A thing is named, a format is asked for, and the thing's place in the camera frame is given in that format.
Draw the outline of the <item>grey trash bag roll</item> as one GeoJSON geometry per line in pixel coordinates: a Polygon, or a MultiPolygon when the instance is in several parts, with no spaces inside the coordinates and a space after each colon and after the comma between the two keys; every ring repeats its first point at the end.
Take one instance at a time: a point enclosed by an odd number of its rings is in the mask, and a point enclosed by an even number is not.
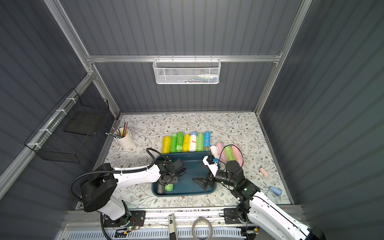
{"type": "Polygon", "coordinates": [[[165,185],[157,184],[157,189],[156,189],[157,195],[165,195],[165,185]]]}

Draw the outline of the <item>pale green trash bag roll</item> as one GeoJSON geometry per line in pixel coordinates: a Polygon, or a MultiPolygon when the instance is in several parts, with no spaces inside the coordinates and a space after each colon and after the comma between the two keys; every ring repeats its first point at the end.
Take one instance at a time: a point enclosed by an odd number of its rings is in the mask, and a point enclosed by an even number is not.
{"type": "Polygon", "coordinates": [[[226,155],[226,158],[227,158],[228,162],[236,160],[234,152],[232,150],[232,145],[225,146],[224,151],[225,151],[225,155],[226,155]]]}

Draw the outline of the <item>pink trash bag roll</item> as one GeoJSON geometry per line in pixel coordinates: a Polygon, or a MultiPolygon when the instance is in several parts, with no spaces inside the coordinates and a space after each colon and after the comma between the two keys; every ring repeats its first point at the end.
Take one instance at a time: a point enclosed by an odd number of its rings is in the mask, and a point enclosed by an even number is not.
{"type": "Polygon", "coordinates": [[[228,160],[226,157],[226,153],[224,151],[224,144],[222,142],[217,142],[216,148],[217,148],[217,152],[218,152],[218,156],[220,158],[220,161],[226,164],[228,160]]]}
{"type": "Polygon", "coordinates": [[[234,153],[234,156],[235,156],[235,160],[238,162],[240,167],[242,167],[243,163],[244,163],[244,157],[243,157],[243,154],[241,152],[240,146],[238,144],[234,144],[232,146],[232,150],[233,150],[233,153],[234,153]]]}

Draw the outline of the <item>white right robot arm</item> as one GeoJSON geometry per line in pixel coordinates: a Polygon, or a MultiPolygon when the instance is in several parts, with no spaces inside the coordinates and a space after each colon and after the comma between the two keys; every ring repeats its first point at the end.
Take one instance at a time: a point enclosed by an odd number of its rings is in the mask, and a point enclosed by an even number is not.
{"type": "Polygon", "coordinates": [[[251,222],[261,227],[276,240],[326,239],[323,231],[297,221],[274,204],[258,186],[244,176],[237,161],[227,162],[225,169],[221,171],[215,158],[206,156],[201,166],[210,172],[206,177],[194,178],[193,181],[204,190],[216,183],[228,186],[230,193],[240,202],[236,211],[242,222],[251,222]]]}

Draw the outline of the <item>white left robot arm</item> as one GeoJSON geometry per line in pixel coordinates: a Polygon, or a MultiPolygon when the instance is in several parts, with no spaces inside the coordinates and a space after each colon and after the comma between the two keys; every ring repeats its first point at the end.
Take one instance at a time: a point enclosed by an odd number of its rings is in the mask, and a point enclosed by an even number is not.
{"type": "Polygon", "coordinates": [[[96,170],[74,178],[68,188],[69,195],[83,203],[85,212],[101,214],[101,223],[108,217],[116,226],[133,224],[127,204],[116,197],[119,189],[142,183],[173,184],[187,171],[182,160],[172,161],[159,151],[147,148],[152,158],[147,166],[135,168],[113,168],[102,164],[96,170]]]}

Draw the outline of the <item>teal plastic storage box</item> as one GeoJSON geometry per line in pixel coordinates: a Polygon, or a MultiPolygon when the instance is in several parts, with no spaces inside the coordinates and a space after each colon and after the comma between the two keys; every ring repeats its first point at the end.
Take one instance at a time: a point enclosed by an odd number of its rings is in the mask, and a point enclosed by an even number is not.
{"type": "Polygon", "coordinates": [[[158,184],[152,183],[152,193],[156,197],[185,197],[194,195],[208,195],[213,193],[217,185],[207,187],[203,190],[197,183],[193,181],[193,178],[205,178],[210,172],[209,169],[201,167],[203,158],[210,155],[205,152],[189,152],[189,153],[170,153],[165,154],[166,157],[175,162],[177,159],[181,159],[185,165],[187,171],[184,175],[179,177],[178,182],[173,185],[172,191],[164,191],[162,195],[158,194],[158,184]]]}

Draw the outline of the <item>bright green trash bag roll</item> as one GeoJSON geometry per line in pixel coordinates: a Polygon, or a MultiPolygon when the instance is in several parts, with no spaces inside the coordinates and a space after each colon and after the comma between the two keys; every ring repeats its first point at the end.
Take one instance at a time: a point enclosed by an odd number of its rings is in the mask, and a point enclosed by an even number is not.
{"type": "Polygon", "coordinates": [[[177,149],[177,133],[172,133],[170,142],[170,153],[175,153],[177,149]]]}

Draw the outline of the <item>left yellow trash bag roll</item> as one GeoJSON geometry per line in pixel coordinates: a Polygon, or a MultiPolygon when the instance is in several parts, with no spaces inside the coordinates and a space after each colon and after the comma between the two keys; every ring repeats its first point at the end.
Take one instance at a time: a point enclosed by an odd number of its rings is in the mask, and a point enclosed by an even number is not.
{"type": "Polygon", "coordinates": [[[163,137],[163,145],[162,145],[162,154],[169,154],[171,148],[171,137],[165,136],[163,137]]]}

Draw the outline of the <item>yellow trash bag roll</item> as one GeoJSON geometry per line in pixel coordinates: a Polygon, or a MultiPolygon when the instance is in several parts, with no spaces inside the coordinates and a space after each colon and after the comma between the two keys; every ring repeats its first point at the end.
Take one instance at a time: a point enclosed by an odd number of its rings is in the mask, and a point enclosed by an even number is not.
{"type": "Polygon", "coordinates": [[[182,152],[187,153],[190,151],[191,136],[189,134],[184,135],[182,152]]]}
{"type": "Polygon", "coordinates": [[[171,137],[165,136],[163,137],[163,145],[162,145],[162,154],[169,154],[171,148],[171,137]]]}

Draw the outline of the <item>white blue trash bag roll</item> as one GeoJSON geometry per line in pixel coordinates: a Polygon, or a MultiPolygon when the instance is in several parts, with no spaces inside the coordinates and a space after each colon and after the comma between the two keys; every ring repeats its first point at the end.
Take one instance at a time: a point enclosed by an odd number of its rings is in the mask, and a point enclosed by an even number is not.
{"type": "Polygon", "coordinates": [[[196,151],[196,145],[197,145],[197,133],[192,132],[190,134],[190,149],[189,152],[195,152],[196,151]]]}

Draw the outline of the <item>light green trash bag roll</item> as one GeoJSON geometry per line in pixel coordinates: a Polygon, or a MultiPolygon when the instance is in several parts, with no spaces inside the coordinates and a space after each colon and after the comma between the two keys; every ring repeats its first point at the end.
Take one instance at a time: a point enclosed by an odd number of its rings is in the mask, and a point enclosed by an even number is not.
{"type": "Polygon", "coordinates": [[[204,151],[204,134],[198,133],[196,140],[196,152],[204,151]]]}

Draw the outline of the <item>pink eraser block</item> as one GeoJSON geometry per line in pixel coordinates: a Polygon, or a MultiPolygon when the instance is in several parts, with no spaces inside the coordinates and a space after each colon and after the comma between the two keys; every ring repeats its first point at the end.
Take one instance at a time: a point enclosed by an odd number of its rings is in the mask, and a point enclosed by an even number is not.
{"type": "Polygon", "coordinates": [[[268,179],[269,178],[269,173],[264,169],[264,168],[259,168],[259,174],[265,178],[265,179],[268,179]]]}

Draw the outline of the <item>white pen cup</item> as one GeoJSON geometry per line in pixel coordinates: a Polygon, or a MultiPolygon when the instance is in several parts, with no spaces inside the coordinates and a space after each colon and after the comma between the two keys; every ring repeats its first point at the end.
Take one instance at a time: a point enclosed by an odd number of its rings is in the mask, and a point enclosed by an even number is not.
{"type": "Polygon", "coordinates": [[[106,135],[112,137],[122,148],[128,149],[134,145],[134,138],[128,128],[128,122],[125,122],[122,127],[112,127],[112,129],[113,132],[106,133],[106,135]]]}

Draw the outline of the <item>grey handheld device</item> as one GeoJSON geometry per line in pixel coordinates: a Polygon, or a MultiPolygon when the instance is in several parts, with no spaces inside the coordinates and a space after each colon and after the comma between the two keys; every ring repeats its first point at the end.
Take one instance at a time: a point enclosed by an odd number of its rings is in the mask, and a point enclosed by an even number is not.
{"type": "Polygon", "coordinates": [[[178,240],[177,227],[175,222],[175,215],[168,215],[168,227],[169,227],[169,238],[170,240],[178,240]]]}

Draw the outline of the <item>blue small object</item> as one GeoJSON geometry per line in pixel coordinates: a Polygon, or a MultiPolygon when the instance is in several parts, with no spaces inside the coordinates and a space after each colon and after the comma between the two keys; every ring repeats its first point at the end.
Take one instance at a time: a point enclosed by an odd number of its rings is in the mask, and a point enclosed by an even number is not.
{"type": "Polygon", "coordinates": [[[274,197],[280,197],[283,193],[280,188],[277,188],[275,186],[269,186],[269,192],[271,192],[274,197]]]}

